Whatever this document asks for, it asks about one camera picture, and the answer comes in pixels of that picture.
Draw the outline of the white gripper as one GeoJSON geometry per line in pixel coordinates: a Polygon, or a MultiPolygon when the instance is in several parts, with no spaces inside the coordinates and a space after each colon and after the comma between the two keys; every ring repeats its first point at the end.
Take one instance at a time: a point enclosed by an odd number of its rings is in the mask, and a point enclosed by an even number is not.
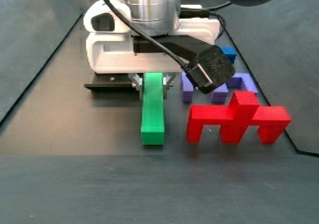
{"type": "Polygon", "coordinates": [[[209,44],[216,41],[218,21],[208,18],[181,19],[180,0],[100,0],[85,12],[85,51],[93,72],[101,75],[129,73],[128,78],[140,99],[142,75],[137,73],[161,72],[162,98],[166,98],[178,65],[164,52],[133,51],[136,33],[113,14],[112,8],[152,37],[189,35],[209,44]]]}

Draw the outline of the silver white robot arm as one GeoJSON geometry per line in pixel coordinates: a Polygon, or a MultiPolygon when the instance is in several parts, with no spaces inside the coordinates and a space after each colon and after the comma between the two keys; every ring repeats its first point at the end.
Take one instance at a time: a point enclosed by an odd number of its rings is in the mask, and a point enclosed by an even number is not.
{"type": "Polygon", "coordinates": [[[85,52],[94,77],[88,89],[138,88],[145,73],[162,73],[162,83],[172,83],[181,68],[162,51],[133,50],[138,36],[133,30],[153,38],[184,35],[212,44],[218,21],[200,16],[182,19],[180,10],[180,0],[98,0],[89,7],[84,14],[85,52]]]}

